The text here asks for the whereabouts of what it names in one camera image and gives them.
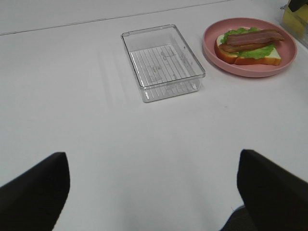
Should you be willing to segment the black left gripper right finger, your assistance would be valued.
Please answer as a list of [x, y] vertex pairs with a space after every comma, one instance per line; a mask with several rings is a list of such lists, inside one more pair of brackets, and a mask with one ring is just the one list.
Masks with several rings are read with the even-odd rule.
[[308, 184], [254, 150], [243, 149], [237, 188], [259, 231], [306, 231]]

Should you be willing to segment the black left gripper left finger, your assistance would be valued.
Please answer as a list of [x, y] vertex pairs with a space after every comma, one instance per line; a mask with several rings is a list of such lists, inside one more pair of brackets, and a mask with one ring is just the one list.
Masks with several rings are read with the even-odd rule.
[[0, 188], [2, 231], [51, 231], [70, 191], [66, 153], [53, 153]]

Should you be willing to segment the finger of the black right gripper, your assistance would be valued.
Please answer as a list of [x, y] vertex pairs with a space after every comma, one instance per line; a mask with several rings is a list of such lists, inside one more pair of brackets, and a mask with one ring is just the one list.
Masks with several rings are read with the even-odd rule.
[[296, 12], [305, 4], [308, 4], [308, 0], [290, 0], [288, 3], [288, 8], [291, 10], [291, 12]]

